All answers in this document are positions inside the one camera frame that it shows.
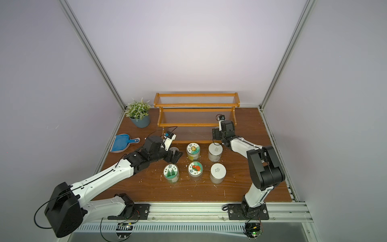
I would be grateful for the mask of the white lid seed jar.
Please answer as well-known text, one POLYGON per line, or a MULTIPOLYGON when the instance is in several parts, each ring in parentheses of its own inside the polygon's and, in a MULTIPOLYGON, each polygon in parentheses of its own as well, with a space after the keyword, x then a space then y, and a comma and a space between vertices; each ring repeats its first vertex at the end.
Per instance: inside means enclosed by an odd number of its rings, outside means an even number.
POLYGON ((208 158, 211 162, 219 162, 223 153, 223 147, 219 143, 211 143, 208 147, 208 158))

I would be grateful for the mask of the green tree lid seed jar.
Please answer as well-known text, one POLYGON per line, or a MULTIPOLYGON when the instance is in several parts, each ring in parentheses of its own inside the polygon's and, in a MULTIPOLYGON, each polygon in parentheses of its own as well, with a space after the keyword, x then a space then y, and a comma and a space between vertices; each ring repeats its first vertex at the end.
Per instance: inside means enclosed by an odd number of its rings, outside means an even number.
POLYGON ((171 184, 175 184, 179 181, 179 169, 175 164, 168 164, 163 170, 163 175, 171 184))

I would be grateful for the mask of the sunflower lid seed jar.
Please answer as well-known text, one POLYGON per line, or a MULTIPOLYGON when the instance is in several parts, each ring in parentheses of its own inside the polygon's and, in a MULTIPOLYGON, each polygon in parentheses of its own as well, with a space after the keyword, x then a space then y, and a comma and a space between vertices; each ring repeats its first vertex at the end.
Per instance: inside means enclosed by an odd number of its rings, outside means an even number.
POLYGON ((198 161, 200 158, 200 146, 197 143, 189 143, 186 147, 187 157, 191 161, 198 161))

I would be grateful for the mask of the tomato lid seed jar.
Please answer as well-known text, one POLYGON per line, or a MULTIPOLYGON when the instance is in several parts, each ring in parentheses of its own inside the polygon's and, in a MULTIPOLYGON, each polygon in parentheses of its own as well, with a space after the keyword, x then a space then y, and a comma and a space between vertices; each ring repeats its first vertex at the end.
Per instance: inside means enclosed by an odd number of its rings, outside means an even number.
POLYGON ((188 175, 191 180, 199 181, 203 175, 203 166, 198 161, 193 161, 188 166, 188 175))

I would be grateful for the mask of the white label jar bottom shelf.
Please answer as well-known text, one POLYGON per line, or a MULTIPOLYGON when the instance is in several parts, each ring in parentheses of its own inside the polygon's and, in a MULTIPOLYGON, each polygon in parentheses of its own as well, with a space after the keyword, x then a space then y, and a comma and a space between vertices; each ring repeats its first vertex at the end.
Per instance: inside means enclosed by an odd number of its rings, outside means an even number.
POLYGON ((224 181, 224 178, 226 176, 226 168, 224 165, 220 163, 216 163, 211 166, 210 170, 210 180, 214 184, 220 184, 224 181))

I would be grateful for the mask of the small clear cup dark contents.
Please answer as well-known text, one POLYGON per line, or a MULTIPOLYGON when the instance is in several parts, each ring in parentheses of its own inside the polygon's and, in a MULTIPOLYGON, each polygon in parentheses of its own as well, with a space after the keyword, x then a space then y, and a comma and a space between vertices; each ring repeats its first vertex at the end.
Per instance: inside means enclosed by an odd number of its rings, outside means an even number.
POLYGON ((170 147, 169 150, 172 151, 172 152, 178 152, 179 151, 179 149, 177 147, 170 147))

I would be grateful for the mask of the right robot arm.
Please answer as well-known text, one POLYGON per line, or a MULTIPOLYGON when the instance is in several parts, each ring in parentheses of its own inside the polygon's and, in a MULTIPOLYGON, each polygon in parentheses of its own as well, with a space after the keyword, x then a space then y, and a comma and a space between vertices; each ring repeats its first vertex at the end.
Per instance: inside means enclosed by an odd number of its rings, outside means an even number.
POLYGON ((219 127, 212 130, 213 140, 248 160, 252 185, 244 195, 241 209, 248 218, 256 215, 269 193, 285 181, 286 175, 273 146, 261 146, 235 133, 235 125, 224 115, 217 118, 219 127))

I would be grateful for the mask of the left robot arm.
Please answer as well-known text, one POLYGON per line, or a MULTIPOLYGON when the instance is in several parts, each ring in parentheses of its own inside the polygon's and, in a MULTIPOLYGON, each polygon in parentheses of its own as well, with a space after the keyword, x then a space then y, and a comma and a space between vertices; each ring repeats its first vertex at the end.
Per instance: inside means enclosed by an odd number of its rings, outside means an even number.
POLYGON ((116 194, 113 198, 97 201, 94 198, 118 182, 148 168, 153 162, 164 160, 176 164, 182 152, 170 150, 175 138, 172 132, 165 133, 163 137, 151 136, 142 147, 100 173, 71 185, 66 182, 57 185, 44 210, 56 237, 66 237, 82 224, 93 220, 131 219, 137 215, 134 202, 126 194, 116 194))

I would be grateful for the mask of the orange wooden three-tier shelf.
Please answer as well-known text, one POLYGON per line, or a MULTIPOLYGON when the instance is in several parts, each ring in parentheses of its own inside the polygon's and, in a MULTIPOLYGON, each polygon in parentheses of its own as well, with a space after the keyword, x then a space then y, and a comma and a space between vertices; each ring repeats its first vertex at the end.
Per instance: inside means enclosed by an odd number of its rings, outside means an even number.
POLYGON ((219 127, 219 117, 237 125, 238 93, 156 93, 154 107, 159 109, 158 127, 174 128, 176 143, 211 143, 212 130, 219 127))

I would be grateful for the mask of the blue dustpan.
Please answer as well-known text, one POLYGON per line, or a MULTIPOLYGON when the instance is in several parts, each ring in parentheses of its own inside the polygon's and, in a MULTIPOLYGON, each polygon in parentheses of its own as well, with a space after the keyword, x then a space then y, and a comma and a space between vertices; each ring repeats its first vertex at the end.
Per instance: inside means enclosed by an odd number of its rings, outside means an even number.
POLYGON ((128 149, 131 144, 137 144, 141 141, 140 138, 131 138, 129 134, 119 134, 113 139, 110 153, 121 153, 128 149))

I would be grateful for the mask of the potted green plant blue pot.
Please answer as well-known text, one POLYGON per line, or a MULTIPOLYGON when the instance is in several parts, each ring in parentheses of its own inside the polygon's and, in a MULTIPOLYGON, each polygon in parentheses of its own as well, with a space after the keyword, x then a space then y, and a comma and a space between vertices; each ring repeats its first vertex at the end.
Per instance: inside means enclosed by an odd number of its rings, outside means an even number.
POLYGON ((140 100, 133 100, 131 103, 127 104, 125 116, 130 118, 136 127, 146 128, 150 125, 150 109, 150 104, 148 101, 144 101, 143 98, 140 100))

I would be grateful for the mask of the left controller board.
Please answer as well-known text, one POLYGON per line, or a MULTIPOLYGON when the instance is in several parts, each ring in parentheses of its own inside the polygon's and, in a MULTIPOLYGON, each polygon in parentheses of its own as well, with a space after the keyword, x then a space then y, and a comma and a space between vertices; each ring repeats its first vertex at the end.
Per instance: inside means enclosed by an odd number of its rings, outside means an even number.
POLYGON ((134 230, 134 226, 131 223, 120 222, 117 224, 115 232, 119 241, 127 240, 134 230))

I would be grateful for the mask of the right controller board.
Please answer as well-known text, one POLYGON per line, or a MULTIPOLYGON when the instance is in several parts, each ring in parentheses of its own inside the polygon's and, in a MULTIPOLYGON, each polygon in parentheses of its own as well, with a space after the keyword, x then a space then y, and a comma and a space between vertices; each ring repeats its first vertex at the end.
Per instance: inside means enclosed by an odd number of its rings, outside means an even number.
POLYGON ((249 239, 256 239, 263 234, 262 225, 260 223, 246 223, 244 226, 244 234, 249 239))

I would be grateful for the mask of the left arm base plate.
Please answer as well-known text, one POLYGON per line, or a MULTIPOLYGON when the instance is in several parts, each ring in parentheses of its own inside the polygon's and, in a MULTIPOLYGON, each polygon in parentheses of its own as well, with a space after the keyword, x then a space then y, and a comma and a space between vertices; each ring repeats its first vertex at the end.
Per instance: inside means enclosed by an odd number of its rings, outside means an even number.
POLYGON ((108 216, 108 220, 147 220, 150 211, 150 204, 135 203, 127 205, 123 212, 117 216, 108 216))

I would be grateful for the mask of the aluminium front rail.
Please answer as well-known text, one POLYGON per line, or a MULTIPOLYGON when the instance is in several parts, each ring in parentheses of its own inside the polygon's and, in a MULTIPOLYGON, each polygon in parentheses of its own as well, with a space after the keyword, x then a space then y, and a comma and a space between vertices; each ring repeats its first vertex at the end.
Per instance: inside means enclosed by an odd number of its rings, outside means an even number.
POLYGON ((229 220, 224 202, 152 202, 147 220, 106 220, 88 222, 76 232, 113 233, 118 223, 127 222, 134 226, 130 237, 135 233, 218 233, 247 237, 244 234, 246 223, 260 223, 263 233, 267 223, 300 223, 309 242, 321 240, 307 205, 303 202, 266 203, 269 220, 229 220))

